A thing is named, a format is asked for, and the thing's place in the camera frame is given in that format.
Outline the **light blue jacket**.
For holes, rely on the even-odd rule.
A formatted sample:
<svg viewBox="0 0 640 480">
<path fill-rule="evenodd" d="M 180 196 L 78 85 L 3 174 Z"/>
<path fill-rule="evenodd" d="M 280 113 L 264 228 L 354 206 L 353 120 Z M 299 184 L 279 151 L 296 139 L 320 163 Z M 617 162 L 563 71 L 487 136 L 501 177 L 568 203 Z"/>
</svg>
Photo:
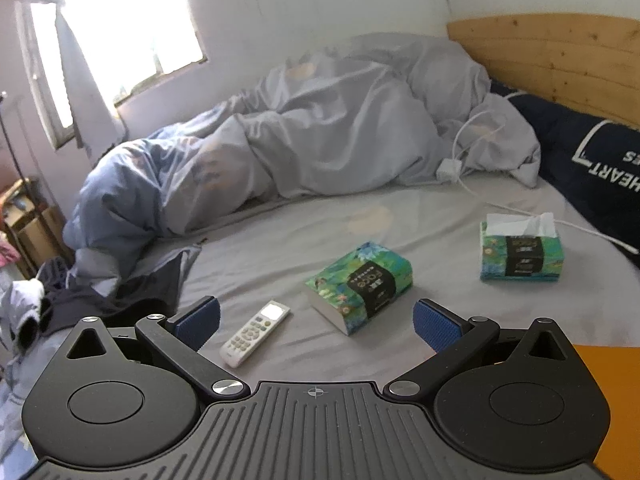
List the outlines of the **light blue jacket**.
<svg viewBox="0 0 640 480">
<path fill-rule="evenodd" d="M 43 370 L 70 332 L 43 333 L 43 299 L 49 287 L 66 287 L 68 267 L 55 257 L 29 280 L 14 281 L 1 295 L 1 343 L 10 352 L 1 379 L 1 460 L 14 453 L 31 456 L 25 442 L 23 405 Z"/>
</svg>

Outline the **white remote control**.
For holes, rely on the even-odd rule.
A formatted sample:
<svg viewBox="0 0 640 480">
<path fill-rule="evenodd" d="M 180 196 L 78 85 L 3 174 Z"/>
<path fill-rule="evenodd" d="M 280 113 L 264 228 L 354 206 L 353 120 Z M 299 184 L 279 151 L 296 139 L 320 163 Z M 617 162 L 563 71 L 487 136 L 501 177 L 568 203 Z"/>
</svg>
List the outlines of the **white remote control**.
<svg viewBox="0 0 640 480">
<path fill-rule="evenodd" d="M 288 317 L 291 309 L 271 300 L 253 315 L 220 349 L 221 359 L 232 368 L 243 364 Z"/>
</svg>

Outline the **white curtain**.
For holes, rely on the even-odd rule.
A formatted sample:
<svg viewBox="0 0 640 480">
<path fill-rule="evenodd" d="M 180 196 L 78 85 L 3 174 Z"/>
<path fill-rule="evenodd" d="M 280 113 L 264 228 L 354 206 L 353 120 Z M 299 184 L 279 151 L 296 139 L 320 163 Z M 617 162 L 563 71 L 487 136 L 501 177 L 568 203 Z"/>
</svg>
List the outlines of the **white curtain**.
<svg viewBox="0 0 640 480">
<path fill-rule="evenodd" d="M 105 101 L 94 80 L 73 27 L 70 26 L 68 4 L 65 0 L 13 1 L 54 6 L 54 24 L 73 130 L 77 145 L 86 152 L 90 164 L 96 166 L 108 151 L 126 140 L 127 129 L 115 107 Z"/>
</svg>

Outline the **window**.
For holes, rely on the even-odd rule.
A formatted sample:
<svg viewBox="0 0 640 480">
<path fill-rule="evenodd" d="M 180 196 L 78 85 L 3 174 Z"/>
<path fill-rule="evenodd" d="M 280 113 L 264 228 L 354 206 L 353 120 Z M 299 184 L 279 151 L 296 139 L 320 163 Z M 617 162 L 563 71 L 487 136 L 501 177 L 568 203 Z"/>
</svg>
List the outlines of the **window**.
<svg viewBox="0 0 640 480">
<path fill-rule="evenodd" d="M 115 110 L 120 102 L 144 87 L 206 59 L 189 0 L 65 2 L 70 10 L 70 26 L 94 80 L 105 101 Z M 54 108 L 62 113 L 64 125 L 74 132 L 63 81 L 54 6 L 16 3 L 30 16 L 43 77 L 53 92 Z"/>
</svg>

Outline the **cardboard boxes stack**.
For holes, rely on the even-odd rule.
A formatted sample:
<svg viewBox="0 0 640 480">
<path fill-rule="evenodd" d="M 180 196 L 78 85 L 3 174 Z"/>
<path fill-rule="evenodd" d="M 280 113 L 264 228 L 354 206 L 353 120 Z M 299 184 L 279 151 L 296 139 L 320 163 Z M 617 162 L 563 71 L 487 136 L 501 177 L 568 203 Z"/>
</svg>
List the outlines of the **cardboard boxes stack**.
<svg viewBox="0 0 640 480">
<path fill-rule="evenodd" d="M 25 278 L 33 278 L 54 257 L 73 260 L 63 242 L 62 212 L 38 195 L 31 180 L 18 179 L 1 192 L 1 213 L 1 231 L 20 254 L 17 267 Z"/>
</svg>

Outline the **open green tissue pack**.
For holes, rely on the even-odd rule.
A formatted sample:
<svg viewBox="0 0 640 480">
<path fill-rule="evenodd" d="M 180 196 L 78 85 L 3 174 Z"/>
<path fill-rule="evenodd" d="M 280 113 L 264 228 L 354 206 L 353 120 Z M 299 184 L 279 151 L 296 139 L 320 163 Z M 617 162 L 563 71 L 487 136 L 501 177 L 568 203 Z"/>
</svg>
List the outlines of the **open green tissue pack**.
<svg viewBox="0 0 640 480">
<path fill-rule="evenodd" d="M 551 212 L 488 214 L 480 222 L 482 281 L 556 282 L 564 250 Z"/>
</svg>

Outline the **wooden headboard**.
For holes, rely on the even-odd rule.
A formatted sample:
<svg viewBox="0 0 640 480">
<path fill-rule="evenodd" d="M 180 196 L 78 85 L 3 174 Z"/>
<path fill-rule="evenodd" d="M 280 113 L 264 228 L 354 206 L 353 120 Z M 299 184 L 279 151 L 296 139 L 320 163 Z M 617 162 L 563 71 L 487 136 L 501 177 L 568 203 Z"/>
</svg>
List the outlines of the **wooden headboard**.
<svg viewBox="0 0 640 480">
<path fill-rule="evenodd" d="M 583 13 L 506 14 L 447 24 L 491 78 L 578 112 L 639 125 L 640 24 Z"/>
</svg>

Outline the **grey blue duvet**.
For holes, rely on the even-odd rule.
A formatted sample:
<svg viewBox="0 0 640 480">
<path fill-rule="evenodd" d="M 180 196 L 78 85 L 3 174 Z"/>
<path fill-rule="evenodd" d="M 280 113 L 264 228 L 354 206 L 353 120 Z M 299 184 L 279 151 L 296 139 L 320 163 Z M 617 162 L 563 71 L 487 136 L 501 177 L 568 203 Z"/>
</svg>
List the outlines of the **grey blue duvet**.
<svg viewBox="0 0 640 480">
<path fill-rule="evenodd" d="M 246 203 L 431 184 L 450 158 L 531 187 L 541 148 L 461 44 L 363 35 L 112 148 L 88 174 L 63 237 L 106 252 L 126 274 L 153 240 L 206 230 Z"/>
</svg>

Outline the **black garment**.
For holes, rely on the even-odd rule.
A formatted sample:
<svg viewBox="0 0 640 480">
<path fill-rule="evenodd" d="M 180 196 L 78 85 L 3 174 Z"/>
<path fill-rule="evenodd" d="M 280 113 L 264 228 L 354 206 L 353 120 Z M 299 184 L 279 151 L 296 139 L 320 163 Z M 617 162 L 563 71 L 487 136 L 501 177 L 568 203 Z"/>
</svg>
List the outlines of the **black garment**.
<svg viewBox="0 0 640 480">
<path fill-rule="evenodd" d="M 66 287 L 49 287 L 43 299 L 43 333 L 71 328 L 86 316 L 107 326 L 130 326 L 147 314 L 175 314 L 181 289 L 201 252 L 199 244 L 150 252 L 134 273 L 124 278 L 117 262 L 105 252 L 83 249 L 68 267 Z"/>
</svg>

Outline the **navy printed pillow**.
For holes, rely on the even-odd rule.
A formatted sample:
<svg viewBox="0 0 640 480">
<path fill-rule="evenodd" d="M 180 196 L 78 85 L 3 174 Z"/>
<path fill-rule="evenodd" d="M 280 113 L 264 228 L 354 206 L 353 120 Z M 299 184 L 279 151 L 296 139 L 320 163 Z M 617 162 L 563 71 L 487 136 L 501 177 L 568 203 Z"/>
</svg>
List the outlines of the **navy printed pillow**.
<svg viewBox="0 0 640 480">
<path fill-rule="evenodd" d="M 596 230 L 639 247 L 639 131 L 495 80 L 541 147 L 539 175 Z"/>
</svg>

